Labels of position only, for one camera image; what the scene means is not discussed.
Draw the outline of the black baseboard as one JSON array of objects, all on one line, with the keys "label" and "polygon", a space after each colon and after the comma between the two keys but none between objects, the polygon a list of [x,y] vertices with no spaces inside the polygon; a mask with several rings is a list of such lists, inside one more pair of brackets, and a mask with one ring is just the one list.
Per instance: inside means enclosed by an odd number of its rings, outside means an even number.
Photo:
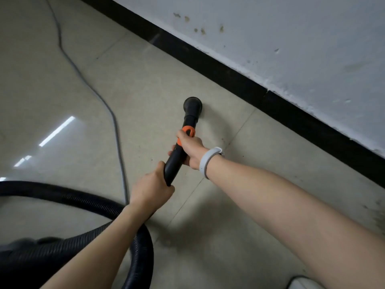
[{"label": "black baseboard", "polygon": [[81,0],[385,189],[385,159],[113,0]]}]

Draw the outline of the white shoe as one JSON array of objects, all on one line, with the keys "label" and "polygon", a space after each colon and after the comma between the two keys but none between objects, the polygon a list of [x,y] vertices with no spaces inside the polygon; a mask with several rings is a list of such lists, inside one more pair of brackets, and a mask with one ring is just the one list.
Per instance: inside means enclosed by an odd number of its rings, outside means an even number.
[{"label": "white shoe", "polygon": [[292,277],[285,289],[326,289],[321,284],[305,276]]}]

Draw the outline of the person's right hand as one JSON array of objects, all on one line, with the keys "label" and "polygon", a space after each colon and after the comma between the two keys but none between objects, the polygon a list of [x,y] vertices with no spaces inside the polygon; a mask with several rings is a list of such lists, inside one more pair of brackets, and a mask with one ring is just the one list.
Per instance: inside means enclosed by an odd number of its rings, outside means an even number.
[{"label": "person's right hand", "polygon": [[193,170],[199,170],[200,160],[204,153],[209,150],[203,145],[201,138],[191,137],[191,141],[187,145],[182,145],[182,148],[187,154],[183,164]]}]

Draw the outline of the black vacuum cleaner body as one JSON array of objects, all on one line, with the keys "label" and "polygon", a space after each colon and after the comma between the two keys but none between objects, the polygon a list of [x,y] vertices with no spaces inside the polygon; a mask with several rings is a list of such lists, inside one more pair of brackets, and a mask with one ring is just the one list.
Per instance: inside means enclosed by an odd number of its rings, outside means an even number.
[{"label": "black vacuum cleaner body", "polygon": [[2,252],[9,252],[9,251],[15,251],[26,247],[33,247],[36,245],[42,245],[47,243],[53,243],[57,241],[63,240],[62,238],[58,237],[44,237],[40,239],[32,239],[32,238],[20,238],[17,239],[11,243],[8,244],[1,244],[0,245],[0,253]]}]

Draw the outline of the person's left hand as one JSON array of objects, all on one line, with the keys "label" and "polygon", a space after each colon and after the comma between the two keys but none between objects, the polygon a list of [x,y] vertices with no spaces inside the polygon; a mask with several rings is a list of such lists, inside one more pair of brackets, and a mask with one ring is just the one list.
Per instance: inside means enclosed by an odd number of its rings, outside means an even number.
[{"label": "person's left hand", "polygon": [[137,208],[150,218],[174,194],[175,187],[167,186],[165,179],[160,179],[154,171],[145,174],[134,185],[130,196],[130,207]]}]

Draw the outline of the white wristband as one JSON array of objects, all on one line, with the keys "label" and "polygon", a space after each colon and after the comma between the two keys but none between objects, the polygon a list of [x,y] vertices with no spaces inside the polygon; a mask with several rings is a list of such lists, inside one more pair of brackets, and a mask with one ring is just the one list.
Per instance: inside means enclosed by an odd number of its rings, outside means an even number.
[{"label": "white wristband", "polygon": [[208,163],[215,155],[223,155],[223,149],[220,147],[211,148],[204,153],[200,160],[199,171],[206,179],[209,179],[207,176]]}]

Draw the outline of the black orange vacuum wand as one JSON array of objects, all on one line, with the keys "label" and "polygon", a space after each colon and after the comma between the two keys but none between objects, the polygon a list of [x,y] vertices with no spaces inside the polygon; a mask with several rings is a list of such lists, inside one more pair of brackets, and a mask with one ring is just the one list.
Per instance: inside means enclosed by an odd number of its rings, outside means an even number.
[{"label": "black orange vacuum wand", "polygon": [[[185,111],[185,117],[182,130],[188,136],[194,137],[196,133],[196,124],[202,112],[203,104],[197,97],[188,97],[183,104],[183,109]],[[164,179],[167,186],[171,186],[186,158],[187,154],[183,150],[181,142],[178,139],[177,144],[164,167]]]}]

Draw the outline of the person's right forearm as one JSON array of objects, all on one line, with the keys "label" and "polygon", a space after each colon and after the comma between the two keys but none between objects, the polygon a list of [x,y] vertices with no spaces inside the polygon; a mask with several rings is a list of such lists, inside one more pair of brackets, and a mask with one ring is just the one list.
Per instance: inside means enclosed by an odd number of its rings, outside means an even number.
[{"label": "person's right forearm", "polygon": [[290,181],[215,155],[207,176],[327,289],[385,289],[385,241]]}]

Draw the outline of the person's left forearm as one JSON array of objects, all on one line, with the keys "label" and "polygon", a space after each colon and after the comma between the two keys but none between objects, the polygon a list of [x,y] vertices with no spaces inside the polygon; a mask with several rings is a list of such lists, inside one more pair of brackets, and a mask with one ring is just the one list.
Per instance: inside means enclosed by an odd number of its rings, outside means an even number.
[{"label": "person's left forearm", "polygon": [[131,203],[41,289],[109,289],[140,226],[153,211]]}]

